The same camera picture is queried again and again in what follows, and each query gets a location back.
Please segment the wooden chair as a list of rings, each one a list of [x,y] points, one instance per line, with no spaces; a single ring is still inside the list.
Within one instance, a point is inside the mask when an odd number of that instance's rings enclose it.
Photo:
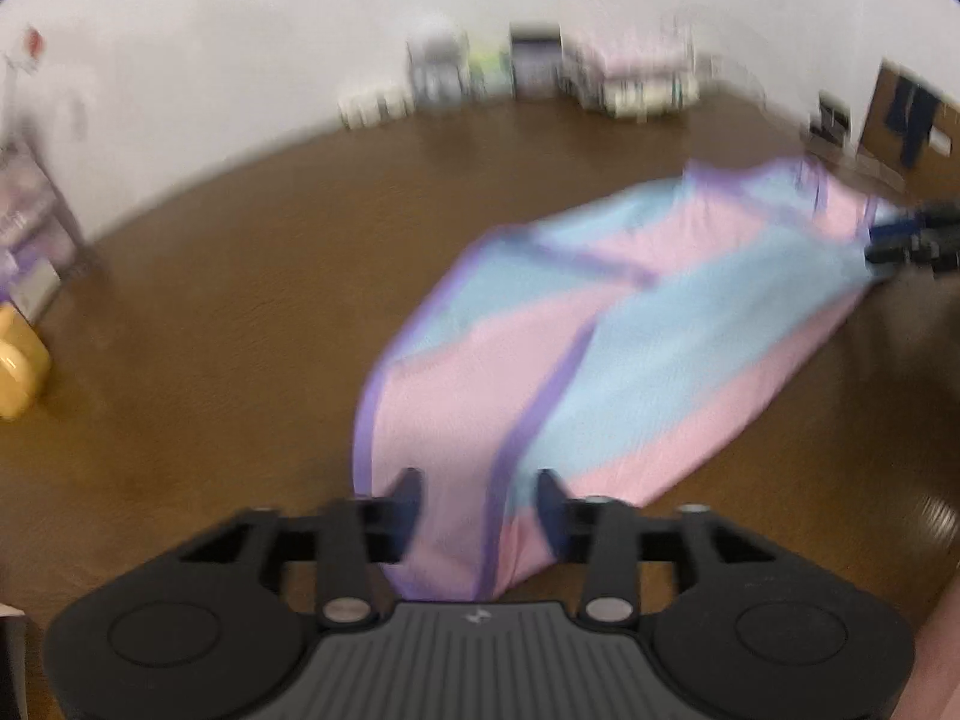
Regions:
[[[916,73],[884,62],[859,146],[917,199],[958,197],[958,104]]]

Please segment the pink floral folded cloth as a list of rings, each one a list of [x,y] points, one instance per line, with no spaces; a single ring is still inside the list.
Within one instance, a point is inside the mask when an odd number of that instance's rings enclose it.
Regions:
[[[563,59],[571,78],[599,86],[690,71],[695,49],[688,37],[663,32],[622,32],[613,37],[583,32],[563,37]]]

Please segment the purple tissue box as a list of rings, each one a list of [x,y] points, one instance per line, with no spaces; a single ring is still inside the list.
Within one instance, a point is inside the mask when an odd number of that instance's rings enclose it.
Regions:
[[[2,255],[2,301],[13,305],[31,325],[46,312],[60,286],[59,271],[44,255],[24,259],[10,252]]]

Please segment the purple box with black charger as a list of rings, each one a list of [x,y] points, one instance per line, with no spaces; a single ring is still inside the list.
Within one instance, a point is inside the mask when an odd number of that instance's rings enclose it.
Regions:
[[[509,27],[514,96],[547,99],[558,94],[562,75],[562,30],[556,23],[512,23]]]

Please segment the pink artificial flowers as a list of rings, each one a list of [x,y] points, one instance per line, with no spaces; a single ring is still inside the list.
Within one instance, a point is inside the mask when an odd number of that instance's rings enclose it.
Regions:
[[[25,31],[13,44],[10,52],[5,54],[5,83],[13,86],[21,75],[32,75],[43,60],[47,41],[32,25],[25,27]]]

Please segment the cream green-flower folded cloth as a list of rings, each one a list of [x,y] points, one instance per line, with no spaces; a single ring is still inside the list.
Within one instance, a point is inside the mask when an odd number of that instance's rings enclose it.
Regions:
[[[574,91],[574,98],[584,109],[595,110],[612,119],[646,121],[697,104],[700,82],[695,76],[677,75],[586,83]]]

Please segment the small green white boxes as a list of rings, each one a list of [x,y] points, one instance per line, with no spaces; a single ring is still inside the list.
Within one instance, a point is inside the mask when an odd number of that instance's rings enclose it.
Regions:
[[[470,93],[475,101],[514,96],[511,55],[506,49],[477,50],[469,57]]]

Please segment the pink blue purple garment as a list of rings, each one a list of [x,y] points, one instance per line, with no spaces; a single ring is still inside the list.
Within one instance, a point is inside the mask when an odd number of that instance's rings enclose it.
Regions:
[[[359,400],[359,494],[425,477],[394,589],[488,600],[541,571],[545,470],[633,505],[693,473],[853,312],[892,216],[807,158],[692,163],[472,244]]]

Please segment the yellow mug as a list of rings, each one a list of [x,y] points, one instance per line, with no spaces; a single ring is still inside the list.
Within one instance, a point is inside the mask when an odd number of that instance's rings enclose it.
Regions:
[[[41,392],[52,358],[36,330],[13,304],[3,302],[0,325],[0,413],[5,421],[13,421]]]

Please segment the dark blue cloth on chair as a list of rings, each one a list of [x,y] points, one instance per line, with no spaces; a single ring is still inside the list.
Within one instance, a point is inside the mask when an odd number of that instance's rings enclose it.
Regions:
[[[908,76],[896,78],[893,98],[884,125],[901,138],[900,164],[913,169],[921,151],[929,142],[940,98],[929,88],[913,82]]]

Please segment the black phone holder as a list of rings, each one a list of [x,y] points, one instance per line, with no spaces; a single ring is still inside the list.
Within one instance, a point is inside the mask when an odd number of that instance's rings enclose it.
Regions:
[[[820,91],[817,112],[812,115],[809,132],[828,145],[843,149],[851,137],[851,111],[843,101],[827,91]]]

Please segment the white robot figurine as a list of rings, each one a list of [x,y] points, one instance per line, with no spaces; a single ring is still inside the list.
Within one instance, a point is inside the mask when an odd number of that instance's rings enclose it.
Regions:
[[[460,106],[469,96],[469,39],[449,21],[427,21],[407,39],[407,75],[416,109]]]

